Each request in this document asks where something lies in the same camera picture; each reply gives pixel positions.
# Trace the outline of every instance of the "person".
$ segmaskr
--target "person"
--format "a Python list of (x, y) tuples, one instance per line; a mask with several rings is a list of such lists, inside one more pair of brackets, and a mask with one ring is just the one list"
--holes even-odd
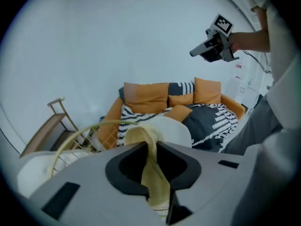
[[(281, 80), (299, 50), (284, 19), (270, 0), (248, 0), (248, 2), (251, 10), (258, 16), (261, 30), (232, 33), (229, 37), (230, 47), (233, 53), (241, 49), (270, 52), (270, 65), (274, 80), (271, 90), (273, 90), (274, 85)], [(261, 144), (268, 136), (283, 128), (279, 118), (283, 121), (288, 116), (283, 116), (282, 113), (285, 111), (280, 112), (277, 109), (276, 97), (275, 92), (270, 93), (270, 91), (263, 97), (245, 126), (226, 145), (222, 153), (243, 155), (247, 147)]]

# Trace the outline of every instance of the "black cable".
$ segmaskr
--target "black cable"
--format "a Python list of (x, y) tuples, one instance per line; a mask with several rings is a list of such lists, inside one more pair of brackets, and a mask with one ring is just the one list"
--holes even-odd
[(251, 56), (251, 57), (252, 57), (252, 58), (260, 65), (260, 67), (262, 68), (262, 70), (263, 70), (265, 73), (272, 73), (272, 71), (266, 70), (266, 69), (264, 68), (264, 66), (262, 65), (262, 63), (260, 63), (260, 61), (259, 61), (257, 58), (255, 58), (253, 55), (251, 55), (249, 52), (245, 51), (244, 49), (243, 49), (243, 52), (244, 52), (246, 55)]

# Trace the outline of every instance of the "gray device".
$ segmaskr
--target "gray device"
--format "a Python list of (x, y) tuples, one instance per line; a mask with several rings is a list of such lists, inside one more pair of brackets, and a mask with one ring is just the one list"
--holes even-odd
[(145, 142), (78, 159), (24, 204), (49, 225), (246, 225), (294, 177), (300, 135), (274, 134), (244, 156), (158, 142), (158, 164), (171, 186), (166, 222), (149, 207), (148, 190), (139, 184)]
[(229, 20), (218, 14), (209, 29), (206, 30), (207, 40), (190, 51), (191, 56), (202, 56), (206, 61), (213, 62), (224, 60), (230, 62), (239, 57), (234, 57), (229, 45), (229, 35), (234, 25)]

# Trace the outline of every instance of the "black and white striped blanket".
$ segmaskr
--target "black and white striped blanket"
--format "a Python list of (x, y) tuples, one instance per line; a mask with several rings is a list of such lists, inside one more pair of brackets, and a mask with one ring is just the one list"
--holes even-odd
[[(190, 131), (192, 147), (204, 150), (218, 151), (217, 147), (223, 139), (227, 138), (238, 124), (236, 115), (227, 109), (224, 104), (188, 105), (192, 112), (182, 122)], [(121, 120), (140, 123), (156, 116), (163, 116), (172, 107), (159, 114), (133, 113), (125, 105), (122, 106)], [(117, 137), (117, 146), (123, 144), (126, 131), (132, 127), (128, 124), (120, 124)]]

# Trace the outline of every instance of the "yellow cloth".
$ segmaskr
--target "yellow cloth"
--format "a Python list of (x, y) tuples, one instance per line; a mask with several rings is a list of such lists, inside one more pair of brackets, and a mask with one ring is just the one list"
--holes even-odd
[(125, 145), (146, 141), (148, 154), (142, 172), (141, 184), (149, 190), (149, 205), (156, 209), (161, 205), (169, 205), (170, 184), (157, 164), (157, 141), (163, 141), (161, 131), (151, 125), (141, 124), (127, 130)]

